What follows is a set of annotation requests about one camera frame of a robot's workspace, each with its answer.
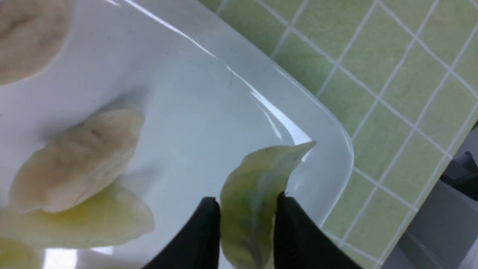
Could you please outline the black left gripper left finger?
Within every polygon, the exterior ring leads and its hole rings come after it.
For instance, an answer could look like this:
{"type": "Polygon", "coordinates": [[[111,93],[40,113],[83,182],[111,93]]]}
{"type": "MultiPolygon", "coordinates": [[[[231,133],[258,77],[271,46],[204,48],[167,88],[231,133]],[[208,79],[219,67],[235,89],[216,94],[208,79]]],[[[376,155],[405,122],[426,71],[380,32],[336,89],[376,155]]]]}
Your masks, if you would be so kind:
{"type": "Polygon", "coordinates": [[[217,269],[220,260],[220,206],[204,197],[177,235],[145,269],[217,269]]]}

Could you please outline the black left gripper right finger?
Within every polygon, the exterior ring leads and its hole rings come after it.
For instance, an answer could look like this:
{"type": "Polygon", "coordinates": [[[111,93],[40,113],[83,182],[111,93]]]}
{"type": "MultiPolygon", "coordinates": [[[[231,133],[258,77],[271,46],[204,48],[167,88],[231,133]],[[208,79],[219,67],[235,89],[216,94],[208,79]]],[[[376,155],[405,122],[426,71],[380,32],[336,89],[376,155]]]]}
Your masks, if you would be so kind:
{"type": "Polygon", "coordinates": [[[360,269],[309,218],[296,199],[281,193],[274,225],[276,269],[360,269]]]}

